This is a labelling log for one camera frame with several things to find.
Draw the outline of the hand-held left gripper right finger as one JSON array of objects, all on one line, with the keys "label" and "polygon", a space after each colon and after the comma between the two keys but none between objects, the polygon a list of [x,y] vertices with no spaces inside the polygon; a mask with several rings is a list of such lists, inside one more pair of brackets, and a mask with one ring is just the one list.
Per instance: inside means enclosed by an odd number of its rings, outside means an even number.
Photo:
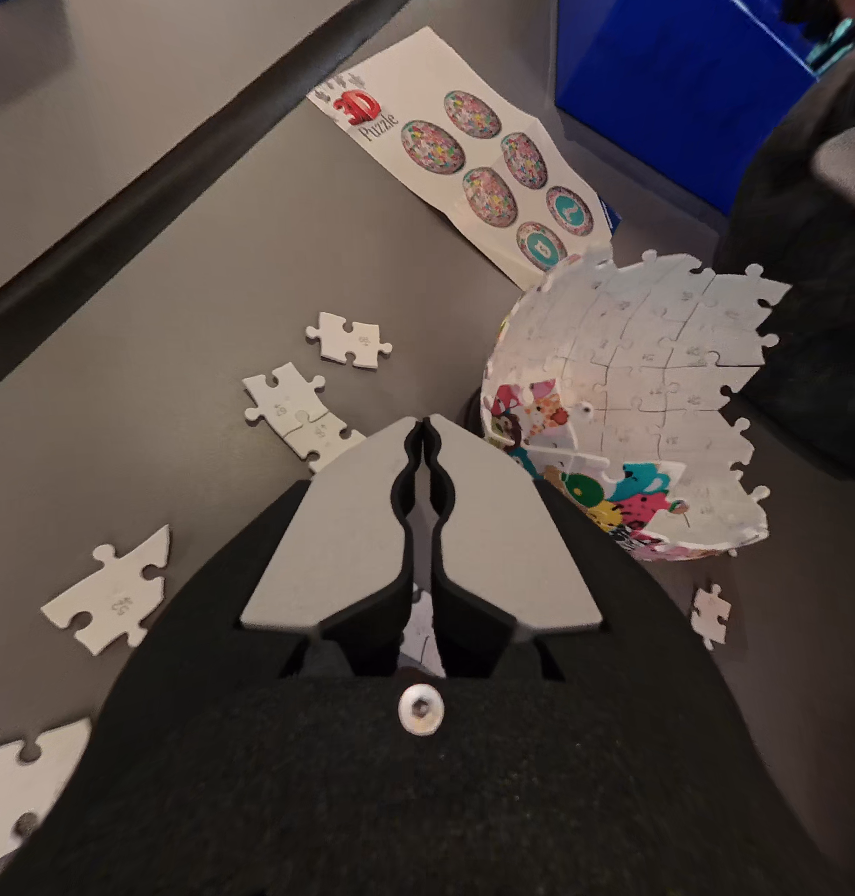
[{"label": "hand-held left gripper right finger", "polygon": [[439,631],[510,640],[600,627],[602,613],[523,468],[444,418],[428,419],[428,468]]}]

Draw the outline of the blue plastic bin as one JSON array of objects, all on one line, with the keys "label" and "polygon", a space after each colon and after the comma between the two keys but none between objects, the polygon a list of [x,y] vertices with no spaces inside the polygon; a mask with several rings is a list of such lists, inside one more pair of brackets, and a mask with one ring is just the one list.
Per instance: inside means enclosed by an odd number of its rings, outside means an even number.
[{"label": "blue plastic bin", "polygon": [[727,215],[759,147],[817,82],[762,7],[558,2],[556,105]]}]

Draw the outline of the printed instruction leaflet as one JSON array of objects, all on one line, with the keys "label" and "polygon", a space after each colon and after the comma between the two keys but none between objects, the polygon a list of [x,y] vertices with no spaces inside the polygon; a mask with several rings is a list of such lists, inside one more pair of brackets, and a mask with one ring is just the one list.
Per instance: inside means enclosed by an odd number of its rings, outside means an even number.
[{"label": "printed instruction leaflet", "polygon": [[424,27],[308,94],[310,102],[520,288],[612,254],[612,219],[535,117]]}]

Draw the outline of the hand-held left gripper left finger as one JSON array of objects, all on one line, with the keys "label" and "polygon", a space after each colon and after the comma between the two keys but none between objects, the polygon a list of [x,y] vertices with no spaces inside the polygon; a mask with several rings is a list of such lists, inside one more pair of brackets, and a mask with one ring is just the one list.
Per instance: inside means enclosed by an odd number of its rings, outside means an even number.
[{"label": "hand-held left gripper left finger", "polygon": [[242,611],[244,628],[331,640],[402,633],[422,441],[421,421],[403,418],[313,476]]}]

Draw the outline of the puzzle pieces group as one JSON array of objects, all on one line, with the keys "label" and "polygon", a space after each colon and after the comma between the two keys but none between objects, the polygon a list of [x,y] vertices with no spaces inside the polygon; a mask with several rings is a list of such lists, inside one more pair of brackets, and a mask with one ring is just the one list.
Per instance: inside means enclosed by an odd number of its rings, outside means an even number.
[{"label": "puzzle pieces group", "polygon": [[[361,434],[340,437],[346,425],[323,405],[318,395],[325,386],[321,375],[307,380],[287,363],[268,375],[244,378],[243,386],[254,402],[244,411],[248,421],[266,420],[276,434],[295,445],[301,459],[320,452],[319,460],[310,465],[312,472],[364,441]],[[48,601],[41,614],[60,630],[79,614],[89,614],[89,623],[74,637],[93,656],[122,636],[129,647],[138,647],[147,634],[142,621],[165,595],[163,577],[146,578],[144,571],[165,569],[170,548],[168,524],[123,555],[113,545],[96,546],[91,555],[97,569]],[[44,820],[82,758],[90,732],[89,719],[44,732],[37,739],[41,755],[31,763],[20,758],[23,741],[0,746],[0,859],[22,845],[15,830],[21,816],[31,813],[39,822]]]}]

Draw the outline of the single white puzzle piece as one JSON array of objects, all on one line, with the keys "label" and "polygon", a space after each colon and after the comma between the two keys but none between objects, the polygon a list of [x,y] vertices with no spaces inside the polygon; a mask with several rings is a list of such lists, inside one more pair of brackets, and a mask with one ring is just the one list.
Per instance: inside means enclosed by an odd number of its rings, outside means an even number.
[{"label": "single white puzzle piece", "polygon": [[692,630],[701,638],[705,648],[712,652],[715,645],[725,643],[727,623],[732,604],[722,597],[722,588],[712,583],[708,588],[698,588],[690,611]]},{"label": "single white puzzle piece", "polygon": [[412,586],[410,618],[402,633],[397,667],[446,678],[433,627],[432,596],[416,584]]}]

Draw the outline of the partly built white puzzle ball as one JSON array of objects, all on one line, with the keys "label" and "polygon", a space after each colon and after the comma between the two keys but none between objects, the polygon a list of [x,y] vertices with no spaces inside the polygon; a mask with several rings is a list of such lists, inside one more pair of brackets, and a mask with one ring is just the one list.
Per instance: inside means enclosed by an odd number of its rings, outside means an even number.
[{"label": "partly built white puzzle ball", "polygon": [[480,434],[636,559],[760,543],[769,489],[742,484],[750,422],[722,411],[778,344],[760,328],[790,288],[758,264],[717,274],[684,253],[569,256],[504,319]]}]

